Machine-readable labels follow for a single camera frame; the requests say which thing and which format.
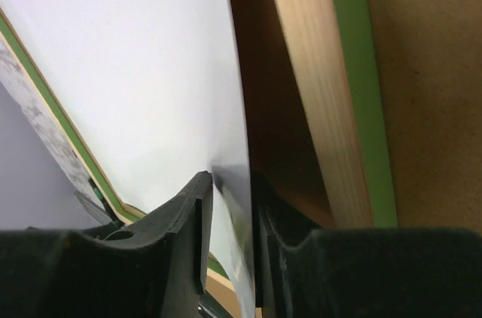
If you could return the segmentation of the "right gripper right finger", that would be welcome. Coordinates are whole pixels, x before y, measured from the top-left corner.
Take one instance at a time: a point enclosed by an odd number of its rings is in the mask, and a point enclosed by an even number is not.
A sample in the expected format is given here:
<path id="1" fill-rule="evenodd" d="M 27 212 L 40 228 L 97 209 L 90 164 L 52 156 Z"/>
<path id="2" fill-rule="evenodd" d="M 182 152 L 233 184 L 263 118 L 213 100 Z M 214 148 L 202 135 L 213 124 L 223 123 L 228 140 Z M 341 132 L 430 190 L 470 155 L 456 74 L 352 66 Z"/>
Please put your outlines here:
<path id="1" fill-rule="evenodd" d="M 265 317 L 479 317 L 481 237 L 464 228 L 327 229 L 251 177 Z"/>

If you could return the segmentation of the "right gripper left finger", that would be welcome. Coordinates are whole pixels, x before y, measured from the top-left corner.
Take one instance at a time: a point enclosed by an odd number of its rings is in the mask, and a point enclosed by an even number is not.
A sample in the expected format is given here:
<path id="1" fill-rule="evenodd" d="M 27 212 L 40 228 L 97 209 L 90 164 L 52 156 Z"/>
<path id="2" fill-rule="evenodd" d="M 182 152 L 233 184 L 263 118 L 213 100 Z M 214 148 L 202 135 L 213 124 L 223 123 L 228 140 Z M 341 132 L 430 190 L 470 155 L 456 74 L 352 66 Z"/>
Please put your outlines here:
<path id="1" fill-rule="evenodd" d="M 126 227 L 1 233 L 3 317 L 197 317 L 212 175 Z"/>

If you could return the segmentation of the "green wooden picture frame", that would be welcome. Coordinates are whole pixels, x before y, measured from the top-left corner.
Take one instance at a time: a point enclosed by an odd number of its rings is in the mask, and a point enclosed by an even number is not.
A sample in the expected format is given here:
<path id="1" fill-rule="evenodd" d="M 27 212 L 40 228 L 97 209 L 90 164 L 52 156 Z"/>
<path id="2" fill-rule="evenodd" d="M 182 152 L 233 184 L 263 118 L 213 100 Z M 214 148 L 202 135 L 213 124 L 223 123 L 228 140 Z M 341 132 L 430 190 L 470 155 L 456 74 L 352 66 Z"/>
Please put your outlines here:
<path id="1" fill-rule="evenodd" d="M 339 228 L 397 223 L 367 0 L 230 0 L 253 170 L 266 170 L 290 195 L 323 188 Z M 124 203 L 47 85 L 1 9 L 1 49 L 17 71 L 13 92 L 31 86 L 52 124 L 75 182 L 96 183 L 117 217 L 149 212 Z"/>

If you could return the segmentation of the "sunset photo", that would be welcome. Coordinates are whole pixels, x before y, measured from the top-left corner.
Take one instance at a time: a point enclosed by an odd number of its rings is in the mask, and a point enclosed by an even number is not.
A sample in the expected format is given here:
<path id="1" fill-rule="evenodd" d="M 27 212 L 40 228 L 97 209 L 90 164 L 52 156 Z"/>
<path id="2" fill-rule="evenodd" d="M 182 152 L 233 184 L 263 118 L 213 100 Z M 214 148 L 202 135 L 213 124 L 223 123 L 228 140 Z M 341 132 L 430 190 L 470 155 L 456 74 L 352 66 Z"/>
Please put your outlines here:
<path id="1" fill-rule="evenodd" d="M 210 250 L 255 315 L 252 202 L 230 0 L 1 0 L 116 195 L 150 212 L 214 182 Z"/>

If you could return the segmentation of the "brown cardboard backing board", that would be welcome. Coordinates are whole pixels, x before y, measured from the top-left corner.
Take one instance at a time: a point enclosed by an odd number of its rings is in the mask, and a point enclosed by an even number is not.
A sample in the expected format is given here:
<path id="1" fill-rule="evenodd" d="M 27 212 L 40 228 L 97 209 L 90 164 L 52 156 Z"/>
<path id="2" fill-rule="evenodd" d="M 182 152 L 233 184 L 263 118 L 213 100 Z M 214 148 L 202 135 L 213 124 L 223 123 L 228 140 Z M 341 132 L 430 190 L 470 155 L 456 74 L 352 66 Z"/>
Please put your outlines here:
<path id="1" fill-rule="evenodd" d="M 368 0 L 402 226 L 481 228 L 481 0 Z"/>

